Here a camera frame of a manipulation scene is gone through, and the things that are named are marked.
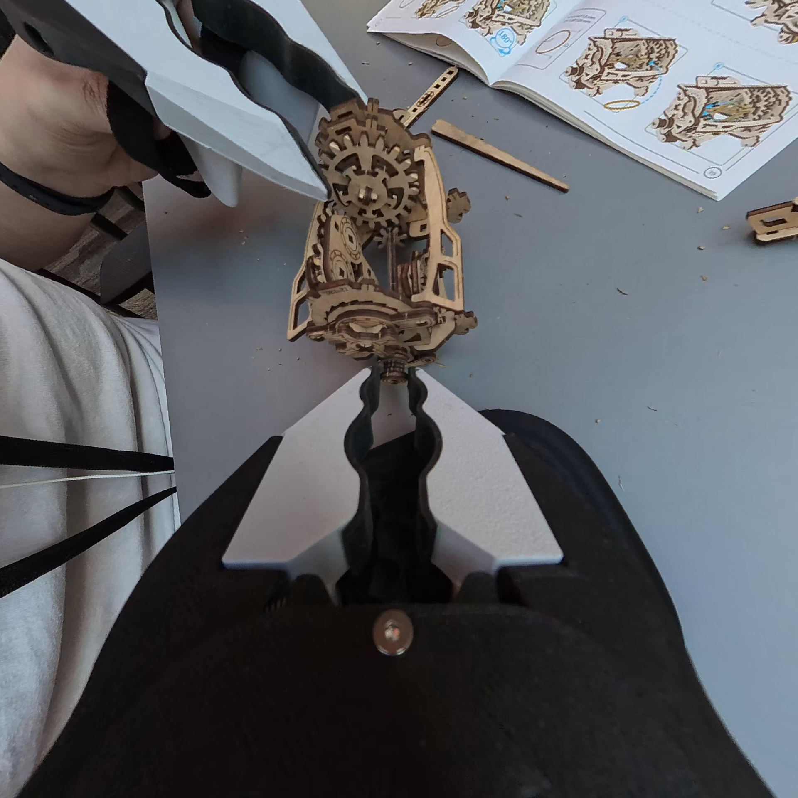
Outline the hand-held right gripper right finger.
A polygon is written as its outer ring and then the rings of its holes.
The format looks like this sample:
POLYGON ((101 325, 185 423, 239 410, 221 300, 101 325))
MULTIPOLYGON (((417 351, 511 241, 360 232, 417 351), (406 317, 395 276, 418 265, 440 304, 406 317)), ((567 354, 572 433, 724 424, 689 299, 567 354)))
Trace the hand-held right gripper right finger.
POLYGON ((442 435, 426 478, 436 521, 433 563, 458 589, 474 572, 558 564, 564 554, 504 434, 433 377, 422 409, 442 435))

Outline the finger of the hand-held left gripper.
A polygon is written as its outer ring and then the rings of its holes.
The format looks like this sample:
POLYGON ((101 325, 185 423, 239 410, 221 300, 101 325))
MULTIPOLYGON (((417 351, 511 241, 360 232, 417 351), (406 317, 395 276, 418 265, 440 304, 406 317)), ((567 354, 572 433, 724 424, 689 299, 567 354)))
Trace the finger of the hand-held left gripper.
POLYGON ((192 52, 158 2, 68 1, 145 71, 155 115, 170 129, 293 192, 326 200, 330 189, 298 131, 192 52))
POLYGON ((315 135, 324 111, 365 97, 299 1, 194 1, 193 13, 202 55, 301 136, 315 135))

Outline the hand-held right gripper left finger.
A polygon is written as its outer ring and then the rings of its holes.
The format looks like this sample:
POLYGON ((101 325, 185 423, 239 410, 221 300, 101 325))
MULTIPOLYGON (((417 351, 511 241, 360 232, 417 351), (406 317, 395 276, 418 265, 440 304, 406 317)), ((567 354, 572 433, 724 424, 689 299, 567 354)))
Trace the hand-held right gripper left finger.
POLYGON ((285 431, 225 551, 226 567, 315 574, 326 586, 345 573, 342 530, 357 510, 360 477, 344 439, 369 375, 362 369, 285 431))

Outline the wooden mechanical gear model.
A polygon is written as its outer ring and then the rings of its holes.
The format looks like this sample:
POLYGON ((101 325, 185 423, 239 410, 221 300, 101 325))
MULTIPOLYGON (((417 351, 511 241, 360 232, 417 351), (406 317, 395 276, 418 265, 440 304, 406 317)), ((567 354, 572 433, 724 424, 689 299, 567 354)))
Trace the wooden mechanical gear model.
POLYGON ((315 144, 331 199, 317 203, 294 277, 287 338, 376 358, 382 381, 403 384, 477 324, 465 309, 461 239, 470 208, 446 191, 426 134, 370 98, 337 105, 315 144))

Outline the person's left forearm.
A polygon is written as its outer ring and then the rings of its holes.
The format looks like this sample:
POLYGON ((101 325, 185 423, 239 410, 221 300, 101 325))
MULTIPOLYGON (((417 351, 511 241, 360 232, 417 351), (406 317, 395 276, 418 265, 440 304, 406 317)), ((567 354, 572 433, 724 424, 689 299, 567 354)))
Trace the person's left forearm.
POLYGON ((44 268, 69 252, 92 218, 56 214, 1 184, 1 259, 28 271, 44 268))

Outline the grey desk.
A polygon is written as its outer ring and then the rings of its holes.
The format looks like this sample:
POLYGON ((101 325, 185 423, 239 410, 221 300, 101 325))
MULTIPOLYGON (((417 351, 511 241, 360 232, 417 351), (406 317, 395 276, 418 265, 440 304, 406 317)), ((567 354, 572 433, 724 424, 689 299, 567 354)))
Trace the grey desk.
MULTIPOLYGON (((434 137, 478 328, 429 369, 475 409, 541 416, 624 505, 705 688, 778 796, 796 796, 796 241, 745 214, 796 195, 796 146, 722 202, 460 73, 438 118, 557 192, 434 137)), ((145 184, 181 514, 360 364, 286 341, 314 203, 245 174, 237 207, 145 184)))

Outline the person's left hand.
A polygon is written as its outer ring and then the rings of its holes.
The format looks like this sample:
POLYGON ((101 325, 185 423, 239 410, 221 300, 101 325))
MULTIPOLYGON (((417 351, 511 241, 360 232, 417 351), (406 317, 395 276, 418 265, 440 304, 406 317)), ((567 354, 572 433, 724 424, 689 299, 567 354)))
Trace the person's left hand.
POLYGON ((154 177, 118 145, 107 87, 105 76, 55 62, 16 36, 1 60, 1 162, 76 197, 154 177))

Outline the long perforated wooden strip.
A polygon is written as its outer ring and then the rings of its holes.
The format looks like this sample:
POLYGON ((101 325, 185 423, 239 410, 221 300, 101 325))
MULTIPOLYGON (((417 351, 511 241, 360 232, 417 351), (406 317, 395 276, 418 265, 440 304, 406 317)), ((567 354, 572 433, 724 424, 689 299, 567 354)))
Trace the long perforated wooden strip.
POLYGON ((459 71, 459 68, 455 66, 451 66, 444 70, 413 105, 409 108, 394 109, 394 118, 406 128, 410 128, 454 82, 459 71))

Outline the black wristband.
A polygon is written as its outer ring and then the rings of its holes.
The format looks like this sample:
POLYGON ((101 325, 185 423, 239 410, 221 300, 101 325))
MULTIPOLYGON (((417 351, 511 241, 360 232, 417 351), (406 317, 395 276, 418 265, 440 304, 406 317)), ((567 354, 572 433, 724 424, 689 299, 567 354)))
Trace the black wristband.
POLYGON ((68 195, 19 175, 4 164, 1 164, 1 182, 36 205, 65 216, 96 214, 112 199, 116 191, 116 187, 112 187, 95 196, 68 195))

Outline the pointed wooden stick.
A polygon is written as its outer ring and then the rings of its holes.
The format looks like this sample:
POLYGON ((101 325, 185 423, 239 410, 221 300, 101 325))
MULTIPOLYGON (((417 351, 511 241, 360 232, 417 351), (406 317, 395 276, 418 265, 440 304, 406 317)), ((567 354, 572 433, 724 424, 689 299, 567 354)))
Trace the pointed wooden stick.
POLYGON ((468 150, 469 152, 477 154, 496 164, 510 168, 515 172, 531 177, 532 179, 544 185, 553 187, 557 191, 567 193, 570 190, 570 186, 563 180, 554 178, 552 175, 549 175, 538 168, 529 165, 521 159, 504 152, 498 147, 488 144, 485 140, 482 140, 472 134, 465 133, 463 130, 447 121, 442 119, 436 120, 432 125, 432 133, 446 141, 453 143, 454 145, 468 150))

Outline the person's white shirt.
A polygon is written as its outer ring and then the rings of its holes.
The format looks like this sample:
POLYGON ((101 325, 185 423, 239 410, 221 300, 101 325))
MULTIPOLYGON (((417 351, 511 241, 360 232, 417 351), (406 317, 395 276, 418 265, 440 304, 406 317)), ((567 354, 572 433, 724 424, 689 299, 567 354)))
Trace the person's white shirt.
MULTIPOLYGON (((2 262, 2 434, 172 454, 156 322, 2 262)), ((2 466, 2 566, 82 532, 170 475, 62 482, 2 466)), ((14 796, 62 731, 121 608, 180 525, 175 497, 1 602, 1 782, 14 796)))

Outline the open instruction booklet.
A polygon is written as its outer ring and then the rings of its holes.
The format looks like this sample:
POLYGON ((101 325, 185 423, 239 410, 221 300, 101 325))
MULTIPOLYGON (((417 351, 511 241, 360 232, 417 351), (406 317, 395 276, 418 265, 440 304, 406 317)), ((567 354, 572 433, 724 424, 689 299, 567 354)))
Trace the open instruction booklet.
POLYGON ((367 29, 714 200, 797 135, 796 1, 395 1, 367 29))

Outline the wooden strip with cross peg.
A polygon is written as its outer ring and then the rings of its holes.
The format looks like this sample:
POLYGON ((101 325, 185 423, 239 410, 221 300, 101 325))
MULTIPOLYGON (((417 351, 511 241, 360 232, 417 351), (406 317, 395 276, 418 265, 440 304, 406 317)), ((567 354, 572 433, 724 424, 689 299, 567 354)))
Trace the wooden strip with cross peg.
POLYGON ((758 244, 797 239, 797 197, 749 211, 746 220, 758 244))

